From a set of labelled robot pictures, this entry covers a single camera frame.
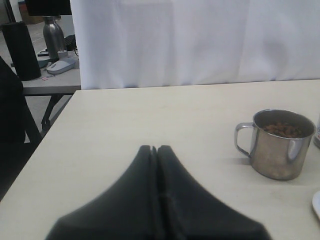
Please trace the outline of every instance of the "computer mouse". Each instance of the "computer mouse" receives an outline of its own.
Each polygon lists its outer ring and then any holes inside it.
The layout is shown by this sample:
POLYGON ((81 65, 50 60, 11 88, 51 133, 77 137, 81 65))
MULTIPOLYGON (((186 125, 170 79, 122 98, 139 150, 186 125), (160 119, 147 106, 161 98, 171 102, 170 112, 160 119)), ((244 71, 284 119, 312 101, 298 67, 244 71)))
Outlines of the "computer mouse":
POLYGON ((70 69, 73 69, 77 60, 71 57, 65 57, 59 61, 56 61, 51 66, 47 67, 49 74, 62 74, 70 69))

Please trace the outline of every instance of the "light wooden table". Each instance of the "light wooden table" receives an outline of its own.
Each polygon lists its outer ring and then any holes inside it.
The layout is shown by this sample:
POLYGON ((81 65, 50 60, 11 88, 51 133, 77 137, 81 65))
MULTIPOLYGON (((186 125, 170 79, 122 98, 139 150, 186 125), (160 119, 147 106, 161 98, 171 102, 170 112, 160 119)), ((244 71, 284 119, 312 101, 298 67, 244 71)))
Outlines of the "light wooden table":
MULTIPOLYGON (((234 128, 268 108, 314 122, 320 80, 77 91, 0 203, 1 240, 43 240, 56 220, 111 186, 140 145, 170 145, 209 192, 265 225, 275 240, 316 240, 311 207, 320 149, 301 175, 276 181, 234 147, 234 128)), ((240 143, 249 147, 251 132, 240 143)))

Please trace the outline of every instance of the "wall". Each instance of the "wall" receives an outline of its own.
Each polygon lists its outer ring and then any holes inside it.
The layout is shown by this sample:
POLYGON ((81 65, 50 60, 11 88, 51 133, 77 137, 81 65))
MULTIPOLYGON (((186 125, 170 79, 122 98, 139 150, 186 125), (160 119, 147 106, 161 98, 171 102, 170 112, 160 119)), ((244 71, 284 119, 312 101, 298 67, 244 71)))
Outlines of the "wall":
POLYGON ((10 0, 10 4, 11 4, 11 7, 12 7, 12 11, 13 11, 13 15, 15 17, 15 20, 17 22, 20 22, 20 21, 22 21, 22 18, 21 18, 21 14, 20 14, 20 11, 19 11, 18 2, 21 2, 21 0, 10 0))

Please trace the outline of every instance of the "black speaker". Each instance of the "black speaker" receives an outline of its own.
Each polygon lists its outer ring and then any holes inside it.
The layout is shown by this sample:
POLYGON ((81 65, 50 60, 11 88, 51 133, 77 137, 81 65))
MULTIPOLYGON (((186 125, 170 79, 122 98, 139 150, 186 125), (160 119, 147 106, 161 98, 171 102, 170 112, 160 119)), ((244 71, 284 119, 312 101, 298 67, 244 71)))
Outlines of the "black speaker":
POLYGON ((35 49, 25 23, 21 21, 3 24, 2 33, 18 77, 22 81, 40 77, 35 49))

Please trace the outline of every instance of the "white plate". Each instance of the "white plate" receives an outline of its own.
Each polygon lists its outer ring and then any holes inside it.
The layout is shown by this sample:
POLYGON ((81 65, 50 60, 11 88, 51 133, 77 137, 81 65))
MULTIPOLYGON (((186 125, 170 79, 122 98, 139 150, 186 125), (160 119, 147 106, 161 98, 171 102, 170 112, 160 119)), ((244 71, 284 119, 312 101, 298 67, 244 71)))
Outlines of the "white plate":
POLYGON ((320 220, 320 191, 317 191, 312 198, 312 206, 320 220))

